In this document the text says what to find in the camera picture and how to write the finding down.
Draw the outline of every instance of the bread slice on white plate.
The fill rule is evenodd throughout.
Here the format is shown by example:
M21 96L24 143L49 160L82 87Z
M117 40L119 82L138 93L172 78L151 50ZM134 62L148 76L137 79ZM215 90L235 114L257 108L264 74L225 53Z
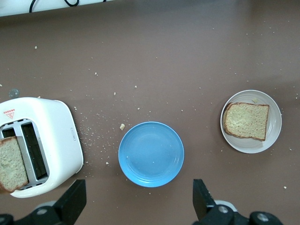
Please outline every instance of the bread slice on white plate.
M269 105L229 103L223 115L224 131L239 138L266 140Z
M12 193L28 184L26 169L16 137L0 140L0 194Z

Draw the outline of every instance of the transparent round knob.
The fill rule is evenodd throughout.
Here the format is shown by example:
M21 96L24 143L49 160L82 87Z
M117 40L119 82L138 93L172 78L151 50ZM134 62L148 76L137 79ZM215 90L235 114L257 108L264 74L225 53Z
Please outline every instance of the transparent round knob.
M9 91L8 93L8 96L11 98L11 99L14 99L14 98L18 98L20 95L20 92L18 89L16 88L13 88L12 90Z

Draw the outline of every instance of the toaster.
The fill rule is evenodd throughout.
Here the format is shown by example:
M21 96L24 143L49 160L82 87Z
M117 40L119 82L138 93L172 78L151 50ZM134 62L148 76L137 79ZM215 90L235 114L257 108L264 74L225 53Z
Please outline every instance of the toaster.
M0 138L16 136L29 183L18 198L53 190L83 166L83 151L68 106L58 100L21 97L0 103Z

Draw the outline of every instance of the brown surface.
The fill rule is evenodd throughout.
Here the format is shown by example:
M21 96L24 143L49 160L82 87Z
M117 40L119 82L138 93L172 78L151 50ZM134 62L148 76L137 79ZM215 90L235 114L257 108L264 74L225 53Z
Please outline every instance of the brown surface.
M23 217L79 178L88 202L76 224L187 225L196 220L192 181L202 178L244 216L264 210L298 224L299 23L298 0L114 1L0 18L0 100L18 88L64 101L85 161L47 194L0 196L0 212ZM272 96L283 118L276 143L253 155L230 147L219 125L226 100L248 89ZM185 147L179 175L153 189L128 181L117 154L148 120L171 126Z

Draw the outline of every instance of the bread slice in toaster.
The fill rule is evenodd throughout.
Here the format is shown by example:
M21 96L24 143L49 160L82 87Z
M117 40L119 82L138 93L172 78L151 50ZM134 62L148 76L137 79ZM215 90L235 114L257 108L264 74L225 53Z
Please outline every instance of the bread slice in toaster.
M16 137L0 140L0 194L12 193L28 184L26 169Z

